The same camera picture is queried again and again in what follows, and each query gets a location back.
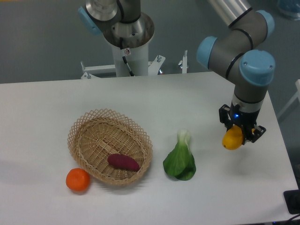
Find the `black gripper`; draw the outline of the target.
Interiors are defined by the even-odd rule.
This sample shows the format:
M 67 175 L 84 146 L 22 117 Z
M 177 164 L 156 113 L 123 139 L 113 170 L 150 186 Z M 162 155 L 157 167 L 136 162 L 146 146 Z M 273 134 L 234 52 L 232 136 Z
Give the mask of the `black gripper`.
M 242 112 L 240 105 L 233 103 L 231 106 L 224 104 L 218 110 L 219 120 L 226 128 L 232 128 L 235 124 L 242 129 L 243 145 L 247 142 L 255 143 L 266 132 L 265 127 L 256 125 L 259 111 Z

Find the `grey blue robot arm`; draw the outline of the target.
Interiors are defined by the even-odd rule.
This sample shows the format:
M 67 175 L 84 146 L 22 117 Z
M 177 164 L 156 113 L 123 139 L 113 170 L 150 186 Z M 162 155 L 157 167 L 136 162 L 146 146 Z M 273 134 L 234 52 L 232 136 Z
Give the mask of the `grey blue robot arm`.
M 230 33 L 223 39 L 206 37 L 196 59 L 234 84 L 231 104 L 219 109 L 220 122 L 227 129 L 239 127 L 242 141 L 254 143 L 266 131 L 256 119 L 275 70 L 272 55 L 256 47 L 274 31 L 274 19 L 263 10 L 254 11 L 246 0 L 212 0 L 210 4 Z M 140 1 L 88 0 L 78 14 L 90 33 L 103 35 L 111 46 L 118 77 L 158 73 L 148 63 L 155 27 L 141 11 Z

